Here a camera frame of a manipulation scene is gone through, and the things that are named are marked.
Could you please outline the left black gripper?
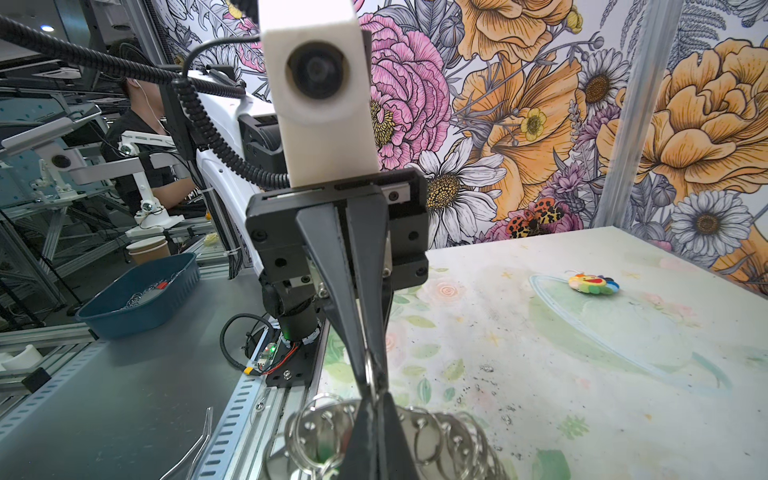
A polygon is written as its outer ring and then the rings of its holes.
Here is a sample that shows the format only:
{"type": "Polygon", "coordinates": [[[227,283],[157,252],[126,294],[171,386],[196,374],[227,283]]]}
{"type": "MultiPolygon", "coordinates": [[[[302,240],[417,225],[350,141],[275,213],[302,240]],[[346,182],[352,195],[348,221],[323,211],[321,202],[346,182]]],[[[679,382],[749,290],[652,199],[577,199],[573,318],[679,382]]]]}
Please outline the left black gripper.
{"type": "Polygon", "coordinates": [[[357,384],[388,383],[383,295],[427,280],[426,200],[424,175],[408,168],[260,193],[248,203],[245,227],[266,281],[287,289],[313,285],[317,297],[330,298],[335,314],[329,319],[357,384]],[[343,236],[347,225],[359,311],[343,236]]]}

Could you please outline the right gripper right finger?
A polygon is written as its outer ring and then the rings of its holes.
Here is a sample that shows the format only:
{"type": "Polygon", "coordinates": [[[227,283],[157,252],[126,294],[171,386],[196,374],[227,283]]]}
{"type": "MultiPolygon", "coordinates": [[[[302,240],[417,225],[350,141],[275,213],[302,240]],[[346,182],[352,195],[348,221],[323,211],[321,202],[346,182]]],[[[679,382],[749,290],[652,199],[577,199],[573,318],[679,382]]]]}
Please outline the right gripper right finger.
{"type": "Polygon", "coordinates": [[[377,435],[378,478],[418,479],[418,471],[390,393],[385,393],[377,403],[377,435]]]}

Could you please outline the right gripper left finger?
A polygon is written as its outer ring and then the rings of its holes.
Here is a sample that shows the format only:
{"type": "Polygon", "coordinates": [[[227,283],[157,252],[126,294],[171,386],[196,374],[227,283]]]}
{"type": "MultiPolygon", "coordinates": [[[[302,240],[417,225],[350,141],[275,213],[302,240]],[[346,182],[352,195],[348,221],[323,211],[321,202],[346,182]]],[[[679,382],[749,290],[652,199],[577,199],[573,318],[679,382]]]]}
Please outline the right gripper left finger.
{"type": "Polygon", "coordinates": [[[339,469],[340,480],[378,478],[377,413],[367,397],[360,402],[347,450],[339,469]]]}

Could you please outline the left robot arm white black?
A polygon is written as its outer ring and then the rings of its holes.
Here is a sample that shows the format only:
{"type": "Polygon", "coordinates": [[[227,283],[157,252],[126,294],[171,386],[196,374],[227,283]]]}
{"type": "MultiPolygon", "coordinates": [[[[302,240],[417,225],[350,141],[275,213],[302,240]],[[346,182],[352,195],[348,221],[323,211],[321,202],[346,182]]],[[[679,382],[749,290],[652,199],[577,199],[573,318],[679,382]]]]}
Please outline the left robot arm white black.
{"type": "Polygon", "coordinates": [[[209,71],[176,74],[172,87],[200,154],[255,189],[243,227],[267,312],[295,344],[328,319],[358,386],[386,390],[394,294],[427,278],[425,176],[405,169],[293,188],[276,170],[286,142],[276,116],[251,112],[241,86],[209,71]]]}

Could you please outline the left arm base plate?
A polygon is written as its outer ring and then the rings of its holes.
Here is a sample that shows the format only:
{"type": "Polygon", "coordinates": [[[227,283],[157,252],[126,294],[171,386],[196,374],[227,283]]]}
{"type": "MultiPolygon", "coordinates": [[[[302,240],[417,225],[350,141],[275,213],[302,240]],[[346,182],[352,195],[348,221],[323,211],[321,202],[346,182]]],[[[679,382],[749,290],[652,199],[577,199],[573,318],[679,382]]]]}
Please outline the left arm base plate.
{"type": "Polygon", "coordinates": [[[286,340],[280,331],[265,333],[255,348],[255,368],[268,387],[309,386],[319,365],[322,329],[316,328],[296,344],[286,340]]]}

